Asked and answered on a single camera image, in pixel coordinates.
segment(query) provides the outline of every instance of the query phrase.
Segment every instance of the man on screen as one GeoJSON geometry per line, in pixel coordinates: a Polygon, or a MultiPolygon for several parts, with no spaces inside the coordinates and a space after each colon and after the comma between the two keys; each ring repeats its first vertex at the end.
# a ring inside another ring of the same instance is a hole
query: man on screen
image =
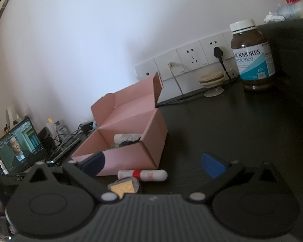
{"type": "Polygon", "coordinates": [[[15,137],[12,137],[9,142],[8,146],[11,151],[15,154],[14,159],[12,160],[12,166],[16,167],[20,163],[24,163],[28,160],[30,155],[29,150],[21,150],[20,145],[15,137]]]}

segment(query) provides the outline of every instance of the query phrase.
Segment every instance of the round black disc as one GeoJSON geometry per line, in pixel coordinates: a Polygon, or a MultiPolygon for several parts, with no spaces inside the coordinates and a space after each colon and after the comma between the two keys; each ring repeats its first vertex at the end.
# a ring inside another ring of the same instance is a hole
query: round black disc
{"type": "Polygon", "coordinates": [[[78,187],[38,182],[10,199],[6,215],[19,233],[55,237],[80,226],[93,208],[92,197],[78,187]]]}
{"type": "Polygon", "coordinates": [[[299,214],[293,194],[283,194],[277,183],[233,186],[217,194],[212,210],[219,222],[242,236],[273,238],[288,233],[299,214]]]}

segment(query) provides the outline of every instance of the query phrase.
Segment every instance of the brown bottle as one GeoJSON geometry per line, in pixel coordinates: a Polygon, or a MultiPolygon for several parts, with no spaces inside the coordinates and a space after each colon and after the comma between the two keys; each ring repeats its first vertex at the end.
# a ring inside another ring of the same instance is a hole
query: brown bottle
{"type": "Polygon", "coordinates": [[[230,25],[231,48],[244,88],[262,91],[275,84],[275,66],[266,37],[257,30],[253,19],[230,25]]]}

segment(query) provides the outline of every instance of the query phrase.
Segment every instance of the box lid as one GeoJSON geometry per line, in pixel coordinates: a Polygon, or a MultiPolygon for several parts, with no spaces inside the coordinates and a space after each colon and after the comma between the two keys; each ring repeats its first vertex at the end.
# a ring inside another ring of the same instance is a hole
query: box lid
{"type": "Polygon", "coordinates": [[[106,94],[91,106],[99,128],[155,108],[163,84],[156,73],[118,92],[106,94]]]}

